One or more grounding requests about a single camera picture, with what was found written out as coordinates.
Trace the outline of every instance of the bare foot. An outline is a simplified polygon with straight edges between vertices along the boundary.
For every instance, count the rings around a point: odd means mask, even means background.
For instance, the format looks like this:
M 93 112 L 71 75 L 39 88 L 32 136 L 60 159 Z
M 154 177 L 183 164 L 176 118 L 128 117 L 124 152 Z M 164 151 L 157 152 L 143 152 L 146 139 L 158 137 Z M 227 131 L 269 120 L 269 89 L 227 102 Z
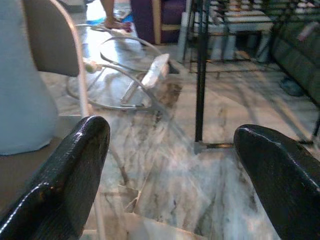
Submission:
M 131 29 L 131 22 L 125 22 L 125 23 L 122 23 L 122 22 L 118 22 L 116 21 L 115 19 L 106 19 L 104 21 L 104 26 L 107 28 L 107 29 L 123 29 L 125 30 L 127 33 L 131 33 L 132 32 L 132 29 Z

